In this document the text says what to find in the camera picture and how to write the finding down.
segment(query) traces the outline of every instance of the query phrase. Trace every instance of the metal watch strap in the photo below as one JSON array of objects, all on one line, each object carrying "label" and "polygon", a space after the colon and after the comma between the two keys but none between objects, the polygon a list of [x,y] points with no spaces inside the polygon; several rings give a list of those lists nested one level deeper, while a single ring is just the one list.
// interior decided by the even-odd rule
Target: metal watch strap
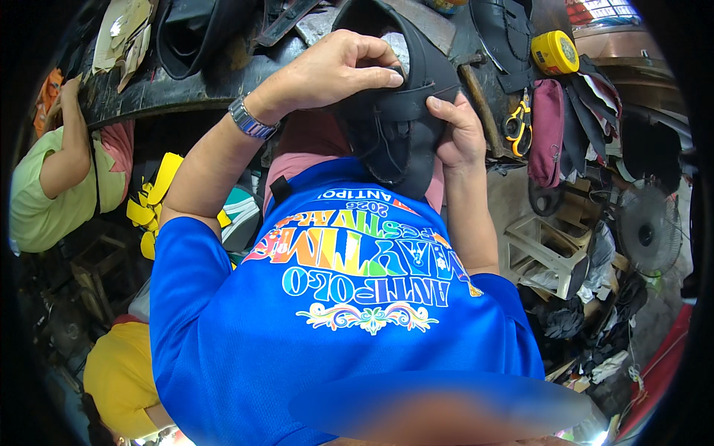
[{"label": "metal watch strap", "polygon": [[233,121],[236,123],[239,129],[243,133],[253,138],[268,139],[275,132],[277,132],[277,126],[266,126],[260,121],[251,116],[243,105],[243,99],[245,96],[239,96],[235,101],[228,106],[228,112],[233,117]]}]

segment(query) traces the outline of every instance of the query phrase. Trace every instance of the maroon pouch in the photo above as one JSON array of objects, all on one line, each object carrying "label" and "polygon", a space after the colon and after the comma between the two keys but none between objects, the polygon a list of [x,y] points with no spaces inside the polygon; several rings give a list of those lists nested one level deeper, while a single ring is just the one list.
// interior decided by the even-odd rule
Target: maroon pouch
[{"label": "maroon pouch", "polygon": [[560,152],[565,125],[563,89],[555,79],[535,81],[532,125],[528,176],[540,187],[554,188],[560,183]]}]

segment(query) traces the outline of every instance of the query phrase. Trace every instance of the light green shirt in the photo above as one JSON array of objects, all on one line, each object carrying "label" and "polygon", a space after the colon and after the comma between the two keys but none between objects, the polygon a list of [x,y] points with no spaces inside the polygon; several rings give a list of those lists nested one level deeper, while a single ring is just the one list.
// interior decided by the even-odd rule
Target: light green shirt
[{"label": "light green shirt", "polygon": [[[50,200],[40,186],[40,170],[47,156],[62,148],[60,127],[47,132],[22,158],[12,174],[10,189],[10,238],[20,251],[40,253],[92,218],[96,207],[94,164],[82,182]],[[101,212],[116,209],[124,194],[124,172],[110,172],[114,159],[101,147],[99,132],[92,134],[99,171]]]}]

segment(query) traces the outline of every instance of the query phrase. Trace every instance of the hammer handle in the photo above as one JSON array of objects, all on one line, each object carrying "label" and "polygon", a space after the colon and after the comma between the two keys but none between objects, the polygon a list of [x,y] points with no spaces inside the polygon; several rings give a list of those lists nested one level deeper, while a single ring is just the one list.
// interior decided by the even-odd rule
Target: hammer handle
[{"label": "hammer handle", "polygon": [[501,132],[498,131],[496,120],[493,118],[493,113],[491,113],[491,108],[488,106],[488,101],[486,100],[486,94],[483,92],[483,88],[476,77],[473,67],[471,65],[461,65],[458,67],[458,70],[466,80],[473,100],[476,101],[476,113],[478,117],[481,118],[483,132],[486,135],[488,144],[491,146],[492,157],[500,158],[504,156],[506,150],[503,148]]}]

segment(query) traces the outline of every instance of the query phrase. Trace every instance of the hammer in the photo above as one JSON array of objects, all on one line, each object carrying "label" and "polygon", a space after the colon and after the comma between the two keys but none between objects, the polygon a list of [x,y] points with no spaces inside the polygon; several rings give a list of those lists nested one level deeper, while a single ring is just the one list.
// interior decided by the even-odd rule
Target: hammer
[{"label": "hammer", "polygon": [[466,80],[468,90],[476,102],[476,113],[481,118],[483,125],[483,133],[486,136],[488,144],[491,146],[491,155],[494,158],[500,158],[506,152],[503,147],[501,132],[498,131],[496,120],[493,118],[491,108],[488,106],[486,94],[483,92],[483,87],[476,77],[476,72],[471,64],[483,65],[488,62],[486,55],[479,49],[474,54],[463,54],[451,59],[451,63],[458,69],[459,73]]}]

